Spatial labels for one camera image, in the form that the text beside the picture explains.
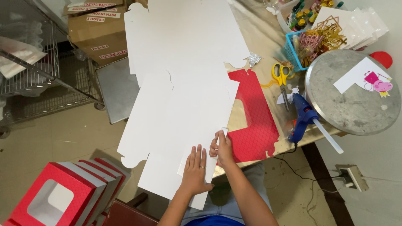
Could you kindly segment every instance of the person's right hand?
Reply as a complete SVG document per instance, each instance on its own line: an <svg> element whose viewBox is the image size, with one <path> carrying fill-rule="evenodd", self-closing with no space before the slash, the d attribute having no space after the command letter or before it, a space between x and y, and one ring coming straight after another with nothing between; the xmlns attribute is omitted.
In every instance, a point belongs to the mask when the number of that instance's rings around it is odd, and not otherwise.
<svg viewBox="0 0 402 226"><path fill-rule="evenodd" d="M226 168L228 165L235 164L232 155L232 141L225 137L223 130L215 133L215 138L209 146L209 156L214 158L218 156L218 166Z"/></svg>

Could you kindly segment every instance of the hand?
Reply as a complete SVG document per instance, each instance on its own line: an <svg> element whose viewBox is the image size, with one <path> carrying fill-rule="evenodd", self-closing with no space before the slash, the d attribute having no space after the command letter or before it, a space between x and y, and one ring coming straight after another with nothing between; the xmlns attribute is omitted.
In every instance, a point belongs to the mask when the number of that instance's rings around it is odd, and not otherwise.
<svg viewBox="0 0 402 226"><path fill-rule="evenodd" d="M232 141L225 137L223 130L215 133L215 139L209 146L209 156L212 158L218 156L218 166L225 169L228 165L235 164L232 155Z"/></svg>
<svg viewBox="0 0 402 226"><path fill-rule="evenodd" d="M212 190L213 184L205 184L205 166L207 164L207 151L205 148L202 150L201 158L201 145L197 147L195 153L195 146L191 149L191 154L187 157L186 166L184 168L183 179L179 190L188 193L193 197Z"/></svg>

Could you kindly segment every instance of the stack of red boxes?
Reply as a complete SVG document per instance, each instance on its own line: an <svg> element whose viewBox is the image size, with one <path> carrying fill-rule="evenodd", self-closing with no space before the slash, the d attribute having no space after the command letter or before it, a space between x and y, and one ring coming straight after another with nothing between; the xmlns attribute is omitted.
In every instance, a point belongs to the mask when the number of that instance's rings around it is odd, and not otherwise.
<svg viewBox="0 0 402 226"><path fill-rule="evenodd" d="M3 226L101 226L131 174L106 158L50 162Z"/></svg>

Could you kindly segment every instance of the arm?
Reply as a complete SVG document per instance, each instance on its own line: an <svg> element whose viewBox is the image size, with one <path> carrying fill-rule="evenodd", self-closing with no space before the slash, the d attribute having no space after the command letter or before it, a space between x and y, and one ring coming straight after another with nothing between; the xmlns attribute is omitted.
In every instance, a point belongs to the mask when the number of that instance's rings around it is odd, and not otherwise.
<svg viewBox="0 0 402 226"><path fill-rule="evenodd" d="M205 148L201 151L199 144L196 153L195 146L193 146L191 154L187 157L181 185L160 219L158 226L179 226L192 197L212 190L213 184L204 184L206 162L207 151Z"/></svg>
<svg viewBox="0 0 402 226"><path fill-rule="evenodd" d="M244 223L247 226L279 226L268 205L234 162L232 142L229 138L225 138L222 130L215 134L215 139L209 149L211 157L216 157L217 154L219 156L218 165L226 172Z"/></svg>

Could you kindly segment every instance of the aluminum foil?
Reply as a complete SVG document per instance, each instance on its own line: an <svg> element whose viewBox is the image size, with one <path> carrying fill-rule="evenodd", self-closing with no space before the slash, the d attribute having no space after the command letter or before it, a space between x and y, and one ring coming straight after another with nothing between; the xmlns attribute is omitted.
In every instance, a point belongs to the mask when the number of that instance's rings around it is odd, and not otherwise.
<svg viewBox="0 0 402 226"><path fill-rule="evenodd" d="M248 60L250 61L250 68L254 67L254 65L258 63L261 59L262 59L261 56L253 52L250 52L250 56L248 57Z"/></svg>

